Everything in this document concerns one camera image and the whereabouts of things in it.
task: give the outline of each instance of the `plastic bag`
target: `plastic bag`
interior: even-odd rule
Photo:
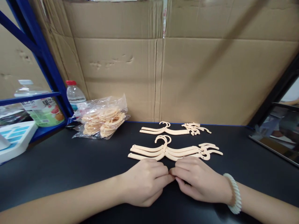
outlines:
[[[125,94],[120,99],[109,96],[81,103],[73,117],[82,124],[74,128],[78,133],[73,138],[110,139],[118,127],[130,118],[127,112]]]
[[[0,106],[0,127],[25,121],[32,118],[20,104]]]

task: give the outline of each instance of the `table surface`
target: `table surface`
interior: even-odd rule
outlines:
[[[124,123],[110,140],[71,138],[76,132],[62,130],[29,151],[0,166],[0,211],[61,191],[95,183],[121,174],[138,161],[128,158],[133,144],[158,147],[156,135],[140,133],[155,123]],[[299,169],[248,138],[246,127],[203,125],[212,134],[171,136],[171,148],[208,142],[223,156],[211,154],[204,161],[216,172],[231,174],[258,191],[299,207]],[[180,130],[179,124],[171,129]],[[169,169],[175,162],[163,158]],[[176,181],[164,188],[149,208],[122,204],[99,213],[85,223],[258,223],[241,213],[233,215],[224,204],[198,202],[184,195]]]

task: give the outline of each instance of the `red bottle cap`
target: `red bottle cap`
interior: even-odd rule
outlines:
[[[76,81],[74,81],[74,80],[67,80],[67,81],[65,81],[65,83],[69,86],[77,85]]]

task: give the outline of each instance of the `water bottle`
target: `water bottle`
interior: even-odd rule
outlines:
[[[15,97],[49,93],[47,90],[33,85],[31,80],[19,80],[19,83],[22,85],[22,88],[15,92]],[[56,126],[64,121],[64,116],[52,97],[29,100],[22,102],[21,104],[30,117],[40,127]]]
[[[81,91],[81,89],[79,89],[77,83],[74,80],[67,80],[66,84],[68,85],[66,96],[68,97],[72,109],[74,111],[77,111],[79,109],[80,111],[80,104],[86,101],[84,93]]]

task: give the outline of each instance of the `white container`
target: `white container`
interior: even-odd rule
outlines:
[[[26,121],[0,128],[0,135],[9,142],[8,147],[0,150],[0,165],[25,152],[36,130],[35,121]]]
[[[15,97],[25,97],[49,93],[48,91],[33,85],[31,80],[19,80],[19,83],[23,85],[23,87],[15,92]],[[22,102],[21,104],[31,118],[40,127],[56,126],[64,121],[64,116],[52,97],[30,100]]]
[[[65,83],[68,85],[66,96],[68,97],[72,109],[74,111],[77,111],[79,109],[80,111],[80,104],[86,101],[84,93],[81,91],[81,89],[79,89],[77,83],[74,80],[67,80]]]

